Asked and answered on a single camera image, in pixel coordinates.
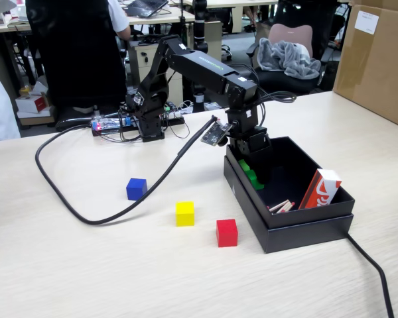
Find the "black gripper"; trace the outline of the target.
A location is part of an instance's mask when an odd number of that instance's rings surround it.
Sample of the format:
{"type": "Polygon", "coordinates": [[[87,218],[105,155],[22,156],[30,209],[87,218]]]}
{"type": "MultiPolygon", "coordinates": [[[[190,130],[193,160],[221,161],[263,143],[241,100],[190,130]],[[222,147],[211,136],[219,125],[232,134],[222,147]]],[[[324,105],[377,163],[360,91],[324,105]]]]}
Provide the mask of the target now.
{"type": "MultiPolygon", "coordinates": [[[[230,147],[247,157],[259,183],[270,181],[273,169],[273,147],[265,127],[256,126],[243,134],[233,134],[230,136],[230,147]]],[[[238,164],[244,172],[250,171],[244,159],[239,160],[238,164]]]]}

